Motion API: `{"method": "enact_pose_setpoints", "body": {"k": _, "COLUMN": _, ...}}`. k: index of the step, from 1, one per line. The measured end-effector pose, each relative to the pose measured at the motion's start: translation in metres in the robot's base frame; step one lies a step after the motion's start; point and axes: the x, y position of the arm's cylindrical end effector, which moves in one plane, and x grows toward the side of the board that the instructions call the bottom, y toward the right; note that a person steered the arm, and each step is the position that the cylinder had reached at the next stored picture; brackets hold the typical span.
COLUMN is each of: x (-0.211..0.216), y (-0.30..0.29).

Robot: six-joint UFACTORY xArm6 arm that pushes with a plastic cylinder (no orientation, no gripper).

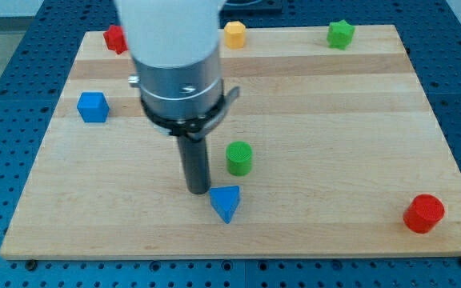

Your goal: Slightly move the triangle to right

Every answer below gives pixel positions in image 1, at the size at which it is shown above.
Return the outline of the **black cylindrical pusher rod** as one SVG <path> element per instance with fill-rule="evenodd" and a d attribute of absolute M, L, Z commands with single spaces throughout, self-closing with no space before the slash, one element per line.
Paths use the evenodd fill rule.
<path fill-rule="evenodd" d="M 206 139 L 195 141 L 187 136 L 180 136 L 177 137 L 177 143 L 188 190 L 192 194 L 205 194 L 210 189 Z"/>

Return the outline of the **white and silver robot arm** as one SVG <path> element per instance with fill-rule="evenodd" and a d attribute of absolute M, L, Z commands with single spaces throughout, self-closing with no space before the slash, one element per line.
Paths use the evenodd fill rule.
<path fill-rule="evenodd" d="M 129 78 L 154 127 L 177 138 L 188 190 L 210 189 L 206 136 L 225 118 L 239 88 L 224 90 L 215 0 L 118 0 L 118 20 L 134 62 Z"/>

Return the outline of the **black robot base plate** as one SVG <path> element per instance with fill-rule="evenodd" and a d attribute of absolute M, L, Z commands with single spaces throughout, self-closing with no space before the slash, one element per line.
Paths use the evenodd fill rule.
<path fill-rule="evenodd" d="M 224 13 L 278 13 L 283 10 L 282 0 L 227 0 L 222 8 Z"/>

